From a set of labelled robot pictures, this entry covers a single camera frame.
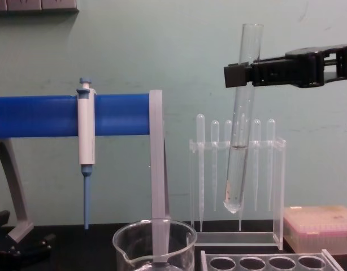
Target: blue pipette tip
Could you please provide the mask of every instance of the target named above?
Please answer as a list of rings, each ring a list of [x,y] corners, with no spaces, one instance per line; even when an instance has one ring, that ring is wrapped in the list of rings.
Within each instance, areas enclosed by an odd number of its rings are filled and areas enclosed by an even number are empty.
[[[89,176],[84,177],[84,229],[89,228]]]
[[[93,167],[92,165],[82,165],[82,174],[84,182],[84,206],[83,206],[83,215],[84,215],[84,229],[88,230],[89,228],[89,179],[92,175]]]

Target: clamp arm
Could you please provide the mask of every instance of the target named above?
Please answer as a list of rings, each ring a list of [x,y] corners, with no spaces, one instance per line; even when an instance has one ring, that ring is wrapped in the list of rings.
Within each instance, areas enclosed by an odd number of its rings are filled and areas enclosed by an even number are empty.
[[[325,66],[335,65],[335,72]],[[252,64],[230,64],[224,67],[227,88],[245,86],[294,85],[314,88],[326,83],[347,80],[347,44],[310,47],[287,52],[279,58],[259,59]]]

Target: pipette tip box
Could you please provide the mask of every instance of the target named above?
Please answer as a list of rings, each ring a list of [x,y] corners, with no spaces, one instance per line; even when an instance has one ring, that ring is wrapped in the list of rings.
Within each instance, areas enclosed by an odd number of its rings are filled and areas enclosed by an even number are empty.
[[[287,207],[284,239],[295,253],[347,254],[347,208],[344,206]]]

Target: blue pipette stand bar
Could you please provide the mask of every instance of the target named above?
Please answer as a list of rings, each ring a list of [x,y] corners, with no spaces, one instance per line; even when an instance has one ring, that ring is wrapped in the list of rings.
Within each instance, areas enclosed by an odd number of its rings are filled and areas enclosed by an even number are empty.
[[[96,135],[150,133],[149,94],[97,95]],[[78,135],[76,96],[0,97],[0,138]]]

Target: plastic dropper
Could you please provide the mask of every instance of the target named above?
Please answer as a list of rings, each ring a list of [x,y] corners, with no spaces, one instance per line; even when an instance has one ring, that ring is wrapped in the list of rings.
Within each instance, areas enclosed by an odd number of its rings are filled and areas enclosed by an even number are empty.
[[[219,122],[211,122],[211,147],[212,147],[212,198],[214,201],[214,211],[216,211],[216,194],[218,190],[218,143],[219,143]]]
[[[239,231],[241,231],[242,213],[244,212],[244,192],[242,192],[242,203],[239,209]]]
[[[261,141],[261,127],[260,120],[253,121],[253,142],[254,142],[254,161],[253,161],[253,187],[254,187],[254,209],[258,208],[258,183],[259,183],[259,147]]]
[[[198,148],[198,186],[199,186],[199,219],[200,231],[202,231],[203,213],[205,210],[205,183],[204,183],[204,150],[205,150],[205,117],[198,114],[196,117],[196,142]]]
[[[224,126],[224,141],[226,145],[226,162],[229,159],[229,150],[230,150],[230,139],[231,139],[231,129],[232,129],[232,122],[231,120],[225,121]]]
[[[266,134],[268,140],[268,169],[267,169],[267,192],[268,192],[268,210],[271,211],[271,190],[273,184],[273,159],[275,143],[275,120],[270,119],[266,123]]]

